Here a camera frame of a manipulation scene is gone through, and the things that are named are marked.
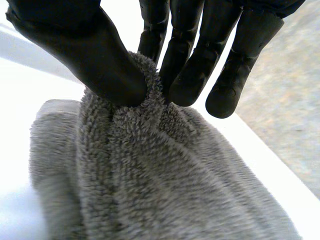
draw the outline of fuzzy gray cloth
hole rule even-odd
[[[140,106],[86,89],[33,123],[29,170],[51,239],[301,239],[226,139],[194,109],[164,105],[155,64],[131,54],[148,87]]]

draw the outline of black glove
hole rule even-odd
[[[171,11],[173,31],[159,74],[168,102],[183,107],[199,97],[240,18],[228,59],[206,100],[207,111],[223,119],[235,111],[260,52],[283,26],[279,16],[292,14],[305,0],[139,1],[144,32],[138,51],[155,62]],[[190,57],[202,12],[199,41]]]
[[[8,0],[7,19],[24,37],[63,63],[100,97],[139,105],[144,74],[99,7],[100,0]]]

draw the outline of glove finger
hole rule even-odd
[[[164,96],[188,60],[193,48],[204,0],[171,0],[172,35],[159,72]]]
[[[175,104],[188,107],[198,99],[241,11],[228,1],[205,0],[197,46],[170,87],[169,99]]]
[[[169,0],[139,0],[144,28],[138,52],[158,64],[169,21]]]
[[[101,0],[7,0],[20,20],[75,29],[89,22]]]
[[[121,106],[136,106],[145,99],[144,74],[102,8],[89,28],[80,32],[21,21],[10,7],[6,15],[19,33],[59,60],[98,96]]]

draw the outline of concrete ground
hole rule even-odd
[[[103,1],[109,9],[108,1]],[[139,5],[132,19],[142,21]],[[7,9],[0,3],[1,12]],[[20,40],[0,16],[0,58],[79,82],[61,63],[34,44]],[[128,27],[117,11],[108,12],[130,51],[136,51],[143,22]],[[264,48],[242,92],[236,113],[320,199],[320,5],[306,0]],[[165,53],[171,26],[163,47]]]
[[[320,199],[319,1],[307,0],[284,21],[252,69],[236,113]]]

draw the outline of fabric fold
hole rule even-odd
[[[33,123],[30,176],[51,239],[301,239],[220,132],[165,105],[156,65],[130,54],[148,88],[140,106],[86,89],[80,103],[46,102]]]

